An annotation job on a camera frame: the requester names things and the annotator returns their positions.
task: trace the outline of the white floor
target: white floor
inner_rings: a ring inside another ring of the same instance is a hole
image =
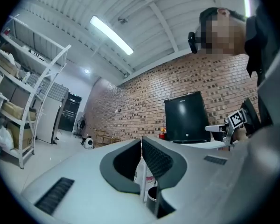
[[[0,172],[6,184],[19,194],[37,177],[77,152],[87,152],[80,144],[81,138],[75,138],[71,132],[58,130],[57,145],[37,140],[35,154],[19,167],[18,159],[2,151]]]

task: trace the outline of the vent grille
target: vent grille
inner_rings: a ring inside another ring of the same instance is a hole
[[[65,177],[60,178],[54,186],[41,197],[41,199],[35,204],[35,207],[49,215],[52,215],[73,183],[74,180]]]
[[[216,163],[216,164],[220,164],[220,165],[224,165],[227,162],[227,159],[222,159],[222,158],[209,156],[209,155],[207,155],[204,158],[204,160],[209,161],[209,162],[213,162],[213,163]]]

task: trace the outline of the white ceiling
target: white ceiling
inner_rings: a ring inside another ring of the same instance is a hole
[[[51,39],[71,44],[68,58],[73,63],[118,85],[189,53],[188,32],[198,26],[200,12],[227,5],[244,10],[243,0],[23,0],[16,12]],[[92,26],[94,15],[134,53],[128,56]]]

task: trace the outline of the plastic bag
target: plastic bag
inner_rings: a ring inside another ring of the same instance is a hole
[[[10,130],[1,126],[0,128],[0,146],[6,148],[8,150],[12,150],[14,148],[14,140]]]

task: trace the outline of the doorway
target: doorway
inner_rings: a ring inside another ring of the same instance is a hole
[[[65,102],[65,106],[61,114],[58,126],[59,129],[70,132],[73,130],[81,100],[81,97],[69,92],[68,98]]]

